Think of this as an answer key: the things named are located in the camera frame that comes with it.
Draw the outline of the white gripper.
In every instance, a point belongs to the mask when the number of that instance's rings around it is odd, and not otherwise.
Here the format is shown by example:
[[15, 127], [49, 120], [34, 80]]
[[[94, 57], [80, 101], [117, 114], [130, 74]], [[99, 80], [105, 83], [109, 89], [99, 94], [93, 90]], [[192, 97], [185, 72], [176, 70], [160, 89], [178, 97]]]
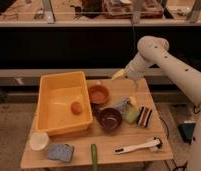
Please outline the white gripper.
[[111, 77], [112, 80], [123, 79], [127, 76], [134, 81], [144, 77], [144, 72], [150, 67], [150, 62], [142, 57], [139, 53], [126, 65], [125, 70], [120, 69]]

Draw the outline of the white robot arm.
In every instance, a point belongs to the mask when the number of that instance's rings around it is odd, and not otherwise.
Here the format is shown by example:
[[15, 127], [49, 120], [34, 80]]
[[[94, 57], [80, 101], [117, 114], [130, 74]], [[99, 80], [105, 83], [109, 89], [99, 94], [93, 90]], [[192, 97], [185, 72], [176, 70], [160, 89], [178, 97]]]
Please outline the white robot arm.
[[201, 72], [172, 56], [169, 42], [164, 38], [144, 36], [137, 43], [136, 56], [112, 78], [127, 76], [139, 80], [147, 68], [156, 64], [164, 74], [200, 109], [192, 137], [187, 171], [201, 171]]

